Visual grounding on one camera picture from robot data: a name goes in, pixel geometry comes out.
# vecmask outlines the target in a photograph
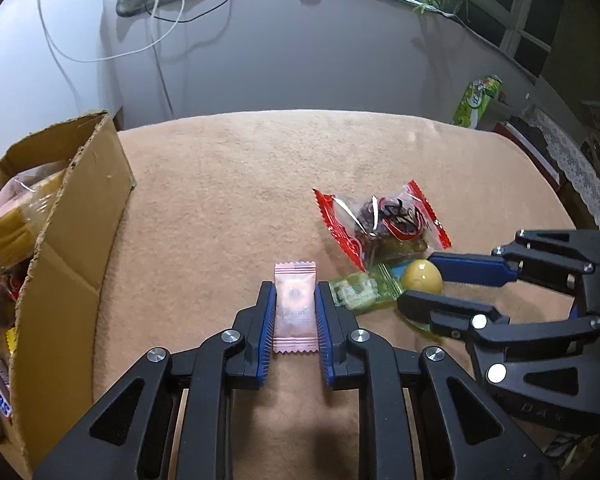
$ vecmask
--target yellow ball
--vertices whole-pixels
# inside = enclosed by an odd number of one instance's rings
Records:
[[[442,292],[442,275],[429,260],[412,261],[400,277],[405,290],[419,290],[431,294]]]

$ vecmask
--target red and clear snack package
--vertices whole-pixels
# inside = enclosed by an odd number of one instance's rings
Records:
[[[322,219],[343,251],[360,270],[378,263],[427,258],[451,247],[414,180],[390,195],[352,199],[314,189]]]

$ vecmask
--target fuzzy fabric surface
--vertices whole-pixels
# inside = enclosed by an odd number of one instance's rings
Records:
[[[355,272],[322,224],[312,188],[391,193],[414,178],[453,243],[490,253],[516,230],[572,228],[509,140],[422,118],[272,111],[196,117],[120,133],[138,186],[107,269],[94,355],[99,398],[144,352],[193,348],[251,306],[277,262],[316,261],[318,280]],[[526,283],[447,285],[512,322],[565,319],[571,301]],[[359,316],[394,346],[430,345],[392,308]],[[441,345],[466,369],[459,342]],[[356,392],[329,392],[317,354],[276,354],[259,392],[237,392],[237,479],[355,479]],[[537,442],[552,433],[526,426]]]

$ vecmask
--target white patterned cloth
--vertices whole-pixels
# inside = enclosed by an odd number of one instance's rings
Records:
[[[531,106],[525,112],[524,119],[529,126],[538,128],[542,132],[549,155],[564,171],[573,189],[582,197],[582,201],[600,229],[600,179],[596,170],[571,137],[540,108]]]

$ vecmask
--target pink candy wrapper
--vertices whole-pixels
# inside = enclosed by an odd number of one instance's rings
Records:
[[[315,262],[276,264],[274,352],[317,352]]]

